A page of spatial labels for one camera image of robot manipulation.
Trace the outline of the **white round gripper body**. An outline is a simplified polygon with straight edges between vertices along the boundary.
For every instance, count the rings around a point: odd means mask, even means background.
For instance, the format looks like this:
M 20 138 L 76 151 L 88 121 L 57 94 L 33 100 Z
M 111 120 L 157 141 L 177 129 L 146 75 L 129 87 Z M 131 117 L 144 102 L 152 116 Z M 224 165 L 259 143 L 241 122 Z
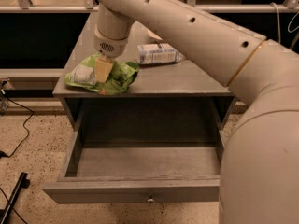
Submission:
M 110 58 L 117 58 L 123 54 L 128 43 L 128 36 L 127 29 L 95 27 L 93 45 L 100 53 Z

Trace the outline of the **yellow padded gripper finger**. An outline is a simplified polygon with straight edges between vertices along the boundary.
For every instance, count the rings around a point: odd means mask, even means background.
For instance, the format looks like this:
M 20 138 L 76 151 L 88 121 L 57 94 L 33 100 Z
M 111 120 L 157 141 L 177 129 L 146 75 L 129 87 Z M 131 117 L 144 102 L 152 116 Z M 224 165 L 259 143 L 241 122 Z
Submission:
M 113 68 L 114 61 L 106 56 L 99 56 L 95 60 L 94 80 L 98 83 L 105 83 Z

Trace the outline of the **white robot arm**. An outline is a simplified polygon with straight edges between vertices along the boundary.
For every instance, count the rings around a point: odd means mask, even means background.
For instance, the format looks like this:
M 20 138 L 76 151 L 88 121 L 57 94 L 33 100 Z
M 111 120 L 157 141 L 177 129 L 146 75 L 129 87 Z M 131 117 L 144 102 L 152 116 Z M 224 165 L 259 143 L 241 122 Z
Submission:
M 248 104 L 222 156 L 220 224 L 299 224 L 297 53 L 178 0 L 98 0 Z

